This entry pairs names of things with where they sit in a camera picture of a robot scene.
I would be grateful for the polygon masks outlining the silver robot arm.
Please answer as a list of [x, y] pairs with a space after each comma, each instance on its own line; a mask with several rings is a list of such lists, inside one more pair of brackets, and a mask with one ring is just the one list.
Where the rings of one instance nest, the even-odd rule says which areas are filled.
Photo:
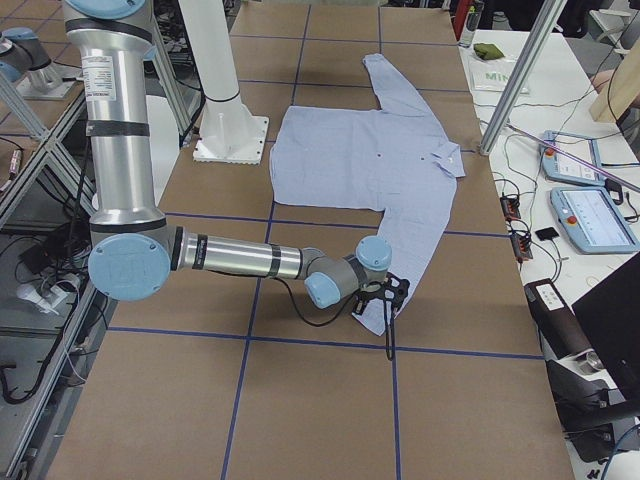
[[98, 208], [90, 219], [94, 286], [116, 300], [156, 293], [170, 272], [301, 279], [313, 303], [381, 298], [391, 248], [378, 236], [334, 260], [314, 248], [252, 243], [171, 227], [157, 207], [143, 62], [152, 56], [149, 1], [66, 1], [69, 40], [81, 53]]
[[78, 67], [57, 65], [27, 27], [1, 32], [1, 73], [29, 100], [63, 100], [80, 77]]

